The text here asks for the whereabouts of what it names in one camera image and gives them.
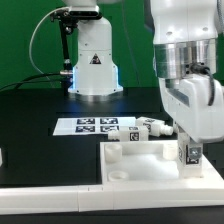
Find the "white paper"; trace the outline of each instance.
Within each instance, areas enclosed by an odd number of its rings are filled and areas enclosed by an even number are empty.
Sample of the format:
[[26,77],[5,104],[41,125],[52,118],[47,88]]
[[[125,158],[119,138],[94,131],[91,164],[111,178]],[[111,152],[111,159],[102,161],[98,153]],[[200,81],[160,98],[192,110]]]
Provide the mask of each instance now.
[[135,117],[59,118],[54,136],[106,134],[120,126],[135,126]]

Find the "black cable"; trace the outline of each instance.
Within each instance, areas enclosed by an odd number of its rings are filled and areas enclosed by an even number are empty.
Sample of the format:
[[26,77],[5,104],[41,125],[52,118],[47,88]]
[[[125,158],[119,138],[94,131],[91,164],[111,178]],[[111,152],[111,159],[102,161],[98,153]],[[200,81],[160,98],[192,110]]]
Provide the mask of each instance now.
[[11,86],[14,86],[14,85],[18,85],[18,84],[35,84],[35,83],[49,83],[49,82],[62,82],[63,80],[62,79],[52,79],[52,80],[47,80],[47,81],[25,81],[25,82],[15,82],[15,83],[11,83],[11,84],[8,84],[6,86],[3,86],[0,88],[0,91],[2,91],[3,89],[6,89],[6,88],[9,88]]
[[[29,76],[29,77],[23,79],[20,82],[23,83],[23,82],[27,82],[27,81],[30,81],[30,80],[33,80],[33,79],[39,79],[39,78],[45,78],[45,77],[48,77],[48,76],[57,76],[57,75],[60,75],[60,74],[59,73],[48,73],[48,74],[33,75],[33,76]],[[21,85],[23,85],[20,82],[14,87],[14,89],[19,89],[19,87]]]
[[215,81],[214,81],[214,77],[210,71],[210,69],[205,69],[207,75],[209,76],[209,81],[210,81],[210,92],[211,92],[211,96],[208,102],[209,106],[212,106],[215,100]]
[[208,102],[208,106],[212,106],[215,100],[215,81],[214,77],[210,71],[209,67],[206,67],[201,64],[193,64],[191,66],[191,71],[195,74],[203,74],[203,75],[208,75],[209,76],[209,81],[210,81],[210,99]]

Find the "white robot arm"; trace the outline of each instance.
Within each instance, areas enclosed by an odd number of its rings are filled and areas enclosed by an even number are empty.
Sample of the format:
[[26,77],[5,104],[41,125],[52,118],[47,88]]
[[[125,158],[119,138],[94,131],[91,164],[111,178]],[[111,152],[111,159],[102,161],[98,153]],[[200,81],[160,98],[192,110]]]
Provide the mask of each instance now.
[[97,3],[118,1],[63,0],[69,6],[69,12],[63,13],[63,16],[71,19],[78,28],[78,62],[73,69],[73,86],[68,90],[71,97],[105,101],[122,95],[118,69],[112,61],[111,25],[102,17],[97,6]]
[[213,79],[220,2],[151,0],[154,68],[164,108],[179,126],[179,169],[184,177],[200,177],[202,143],[224,137],[223,91]]

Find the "green background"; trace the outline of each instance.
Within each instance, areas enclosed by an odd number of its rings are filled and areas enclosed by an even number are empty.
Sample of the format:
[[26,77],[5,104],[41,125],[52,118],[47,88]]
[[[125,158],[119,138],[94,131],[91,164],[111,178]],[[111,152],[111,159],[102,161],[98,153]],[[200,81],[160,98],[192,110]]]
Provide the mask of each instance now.
[[[143,0],[126,0],[125,15],[133,57],[137,65],[140,86],[157,86],[152,68],[153,36],[144,27]],[[18,82],[37,72],[29,61],[28,48],[32,33],[38,22],[51,10],[64,6],[61,0],[20,0],[1,2],[0,35],[0,87]],[[132,63],[125,36],[121,3],[100,5],[104,17],[113,26],[113,60],[119,67],[120,84],[124,87],[138,86],[136,68]],[[77,31],[69,37],[73,64],[77,61]],[[224,80],[223,37],[219,37],[219,72],[216,78]],[[46,21],[40,28],[34,43],[33,57],[38,67],[48,72],[62,69],[62,48],[57,22]],[[27,87],[50,87],[49,84],[27,85]]]

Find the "black table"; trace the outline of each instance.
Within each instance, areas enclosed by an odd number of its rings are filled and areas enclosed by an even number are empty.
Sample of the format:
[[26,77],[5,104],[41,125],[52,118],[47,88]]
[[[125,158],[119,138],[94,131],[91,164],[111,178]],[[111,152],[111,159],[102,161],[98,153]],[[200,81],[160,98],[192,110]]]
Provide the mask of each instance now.
[[[107,141],[107,136],[52,136],[52,133],[58,118],[113,116],[146,116],[172,123],[163,110],[158,88],[128,88],[121,99],[101,103],[69,99],[60,89],[1,92],[0,147],[4,163],[0,168],[0,187],[101,184],[99,143]],[[223,143],[205,145],[205,154],[211,156],[221,174],[222,148]],[[223,223],[224,206],[0,217],[1,224],[62,222]]]

